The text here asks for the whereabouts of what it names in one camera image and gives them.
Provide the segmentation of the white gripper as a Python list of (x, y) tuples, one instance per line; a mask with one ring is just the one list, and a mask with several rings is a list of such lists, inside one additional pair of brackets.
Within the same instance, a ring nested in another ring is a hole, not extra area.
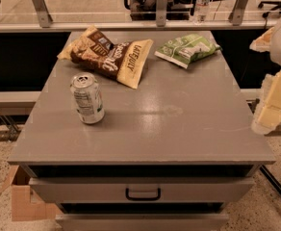
[[(269, 52), (273, 62), (281, 65), (281, 17), (274, 28), (266, 30), (254, 39), (249, 48), (256, 52)], [(281, 122), (281, 70), (267, 74), (263, 80), (260, 101), (256, 106), (251, 129), (260, 135), (275, 130)]]

